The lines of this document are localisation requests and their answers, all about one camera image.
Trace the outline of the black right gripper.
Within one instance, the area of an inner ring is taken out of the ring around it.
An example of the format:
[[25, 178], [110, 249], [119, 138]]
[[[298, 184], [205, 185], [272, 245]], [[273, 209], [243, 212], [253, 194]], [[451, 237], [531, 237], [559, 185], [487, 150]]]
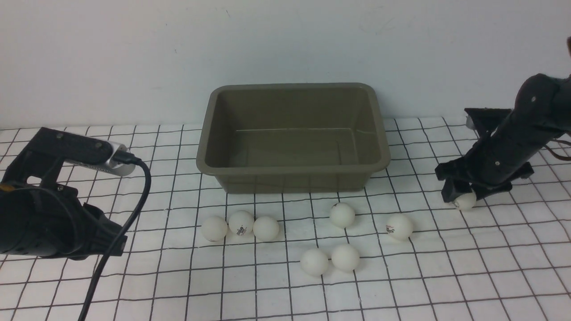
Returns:
[[466, 154], [437, 165], [435, 174], [444, 181], [441, 196], [445, 203], [454, 203], [472, 191], [477, 200], [507, 193], [513, 180], [534, 172], [528, 162], [530, 147], [517, 138], [521, 129], [513, 124], [514, 112], [512, 109], [494, 132], [479, 136]]

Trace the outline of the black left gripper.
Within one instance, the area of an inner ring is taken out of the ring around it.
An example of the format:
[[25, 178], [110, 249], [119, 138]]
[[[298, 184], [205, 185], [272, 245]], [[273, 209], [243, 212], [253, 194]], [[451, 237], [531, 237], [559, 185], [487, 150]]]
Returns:
[[127, 241], [122, 226], [77, 195], [77, 189], [62, 185], [47, 189], [2, 183], [1, 254], [84, 260], [111, 249], [112, 256], [121, 256]]

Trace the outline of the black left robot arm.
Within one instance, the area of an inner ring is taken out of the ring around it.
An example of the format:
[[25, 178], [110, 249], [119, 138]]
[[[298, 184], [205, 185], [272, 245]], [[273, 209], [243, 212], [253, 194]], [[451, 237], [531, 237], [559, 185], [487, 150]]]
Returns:
[[121, 256], [127, 242], [122, 226], [96, 206], [78, 199], [73, 187], [2, 183], [0, 249], [3, 255], [84, 260], [102, 255], [115, 237], [112, 256]]

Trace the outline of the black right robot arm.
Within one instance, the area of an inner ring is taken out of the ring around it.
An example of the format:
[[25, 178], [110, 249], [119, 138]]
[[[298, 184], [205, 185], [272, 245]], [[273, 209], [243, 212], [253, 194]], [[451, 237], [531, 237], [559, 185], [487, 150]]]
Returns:
[[469, 151], [435, 168], [444, 181], [441, 197], [459, 206], [511, 191], [516, 179], [534, 173], [530, 164], [550, 142], [561, 142], [571, 130], [569, 78], [534, 75], [522, 84], [514, 108], [466, 108], [466, 126], [478, 140]]

